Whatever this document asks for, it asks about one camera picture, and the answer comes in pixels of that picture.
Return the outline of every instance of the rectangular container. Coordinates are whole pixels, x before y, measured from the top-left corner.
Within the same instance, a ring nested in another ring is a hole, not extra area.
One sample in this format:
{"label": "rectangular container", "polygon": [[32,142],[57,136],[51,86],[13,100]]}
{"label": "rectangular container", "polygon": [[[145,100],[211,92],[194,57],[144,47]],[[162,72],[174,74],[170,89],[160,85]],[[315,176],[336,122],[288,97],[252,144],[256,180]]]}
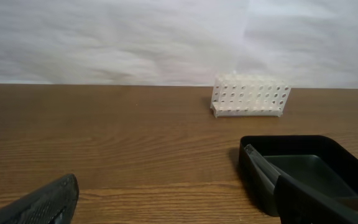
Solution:
{"label": "rectangular container", "polygon": [[278,216],[275,199],[244,150],[248,144],[296,180],[358,211],[358,159],[336,141],[325,136],[244,136],[239,168],[266,214]]}

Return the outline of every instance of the wooden table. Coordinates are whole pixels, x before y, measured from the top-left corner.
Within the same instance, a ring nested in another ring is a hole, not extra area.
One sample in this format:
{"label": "wooden table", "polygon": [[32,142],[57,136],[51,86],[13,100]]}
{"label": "wooden table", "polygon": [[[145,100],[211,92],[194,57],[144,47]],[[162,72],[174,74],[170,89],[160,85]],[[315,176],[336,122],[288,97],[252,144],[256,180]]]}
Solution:
{"label": "wooden table", "polygon": [[211,92],[0,85],[0,207],[74,173],[73,223],[280,223],[244,191],[241,137],[322,134],[358,158],[358,90],[293,89],[281,118],[218,119]]}

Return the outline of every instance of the white sheet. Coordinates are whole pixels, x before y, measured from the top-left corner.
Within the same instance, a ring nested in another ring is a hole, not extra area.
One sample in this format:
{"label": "white sheet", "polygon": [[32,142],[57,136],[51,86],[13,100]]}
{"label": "white sheet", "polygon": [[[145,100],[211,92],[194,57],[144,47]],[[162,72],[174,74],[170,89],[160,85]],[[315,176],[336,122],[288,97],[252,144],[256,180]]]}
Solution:
{"label": "white sheet", "polygon": [[0,0],[0,83],[212,85],[233,69],[358,88],[358,1]]}

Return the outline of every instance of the wood grain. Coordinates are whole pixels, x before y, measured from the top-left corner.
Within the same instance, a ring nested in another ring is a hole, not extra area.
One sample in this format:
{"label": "wood grain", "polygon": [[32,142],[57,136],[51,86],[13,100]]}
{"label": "wood grain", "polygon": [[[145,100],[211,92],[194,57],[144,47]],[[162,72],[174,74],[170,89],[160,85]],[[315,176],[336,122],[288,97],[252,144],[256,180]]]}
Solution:
{"label": "wood grain", "polygon": [[218,118],[212,88],[0,85],[0,207],[74,173],[73,223],[280,223],[236,172],[245,135],[322,134],[358,158],[358,90],[293,89],[281,118]]}

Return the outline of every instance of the white backdrop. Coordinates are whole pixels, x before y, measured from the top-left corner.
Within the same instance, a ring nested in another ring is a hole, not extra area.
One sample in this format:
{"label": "white backdrop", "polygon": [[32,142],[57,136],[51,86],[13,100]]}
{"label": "white backdrop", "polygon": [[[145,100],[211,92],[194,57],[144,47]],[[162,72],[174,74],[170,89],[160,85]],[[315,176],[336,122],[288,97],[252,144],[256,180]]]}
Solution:
{"label": "white backdrop", "polygon": [[0,0],[0,83],[358,88],[358,1]]}

